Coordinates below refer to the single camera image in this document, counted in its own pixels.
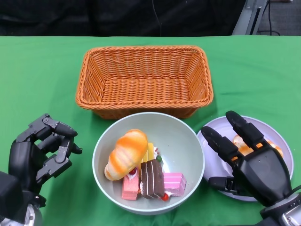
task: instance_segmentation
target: bread roll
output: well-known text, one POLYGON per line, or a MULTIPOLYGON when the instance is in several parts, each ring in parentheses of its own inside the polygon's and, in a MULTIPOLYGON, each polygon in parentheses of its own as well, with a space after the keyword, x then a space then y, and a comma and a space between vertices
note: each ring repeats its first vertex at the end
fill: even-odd
POLYGON ((111 152, 109 162, 104 169, 105 176, 109 180, 122 179, 140 164, 147 149, 146 135, 138 129, 129 130, 116 142, 115 149, 111 152))
MULTIPOLYGON (((274 143, 272 143, 271 141, 269 141, 269 140, 267 140, 267 142, 268 142, 273 148, 277 149, 277 151, 280 153, 280 155, 281 155, 282 158, 283 158, 283 152, 282 152, 282 149, 281 149, 279 146, 277 146, 277 145, 275 145, 274 143)), ((239 152, 242 153, 244 156, 246 156, 247 154, 253 152, 253 149, 250 148, 250 147, 248 147, 248 146, 244 143, 243 139, 242 139, 239 135, 236 135, 236 136, 234 137, 233 143, 238 147, 239 152)))

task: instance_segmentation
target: green tablecloth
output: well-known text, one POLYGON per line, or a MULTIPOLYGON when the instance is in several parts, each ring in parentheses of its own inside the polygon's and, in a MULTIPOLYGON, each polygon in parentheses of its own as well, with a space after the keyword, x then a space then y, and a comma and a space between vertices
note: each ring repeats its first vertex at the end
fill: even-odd
POLYGON ((301 184, 301 37, 235 36, 201 38, 0 37, 0 170, 7 172, 11 142, 43 113, 72 126, 82 155, 42 188, 45 226, 254 224, 259 203, 241 202, 208 187, 177 209, 159 216, 129 213, 105 197, 92 173, 94 146, 114 121, 102 120, 75 103, 84 53, 93 47, 197 45, 207 54, 214 101, 185 120, 196 132, 208 121, 235 110, 266 122, 289 144, 293 187, 301 184))

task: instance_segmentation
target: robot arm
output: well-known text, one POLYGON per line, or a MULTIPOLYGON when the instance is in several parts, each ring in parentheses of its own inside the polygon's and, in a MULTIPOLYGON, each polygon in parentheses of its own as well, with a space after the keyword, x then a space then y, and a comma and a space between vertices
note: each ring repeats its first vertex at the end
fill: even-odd
POLYGON ((71 153, 82 153, 74 143, 75 136, 74 129, 44 114, 12 143, 8 174, 0 172, 1 226, 5 221, 25 224, 29 207, 45 206, 46 199, 39 195, 42 185, 72 165, 71 153), (56 151, 57 154, 46 156, 56 151))
POLYGON ((212 178, 209 183, 227 192, 249 194, 266 206, 263 221, 257 226, 298 226, 301 223, 301 195, 294 194, 287 166, 279 152, 271 147, 263 134, 234 111, 226 113, 233 130, 254 150, 244 156, 226 137, 214 129, 201 132, 208 145, 233 169, 233 178, 212 178))

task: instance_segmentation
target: orange wicker basket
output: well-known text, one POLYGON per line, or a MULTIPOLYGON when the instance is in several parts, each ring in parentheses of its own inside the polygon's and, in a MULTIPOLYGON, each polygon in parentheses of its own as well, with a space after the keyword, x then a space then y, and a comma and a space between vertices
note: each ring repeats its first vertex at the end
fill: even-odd
POLYGON ((105 119, 149 111, 187 118, 212 99, 207 57, 195 46, 91 49, 76 94, 80 107, 105 119))

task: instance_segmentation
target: chocolate cake slice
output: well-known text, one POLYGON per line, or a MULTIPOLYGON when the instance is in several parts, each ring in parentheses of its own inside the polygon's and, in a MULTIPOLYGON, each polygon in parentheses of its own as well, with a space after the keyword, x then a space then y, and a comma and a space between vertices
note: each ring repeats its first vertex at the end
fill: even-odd
POLYGON ((164 195, 164 177, 160 162, 153 159, 141 163, 141 195, 146 199, 164 195))

